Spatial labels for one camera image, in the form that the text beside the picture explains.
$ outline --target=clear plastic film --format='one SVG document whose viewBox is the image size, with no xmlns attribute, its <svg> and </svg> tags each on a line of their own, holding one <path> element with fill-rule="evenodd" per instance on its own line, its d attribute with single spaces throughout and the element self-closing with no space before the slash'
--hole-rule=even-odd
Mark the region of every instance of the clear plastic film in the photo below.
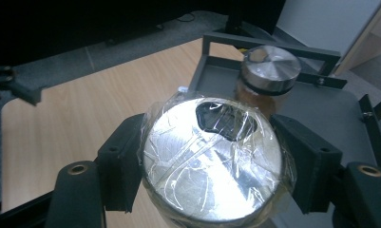
<svg viewBox="0 0 381 228">
<path fill-rule="evenodd" d="M 143 184 L 172 227 L 257 227 L 293 190 L 293 160 L 254 107 L 178 93 L 142 136 Z"/>
</svg>

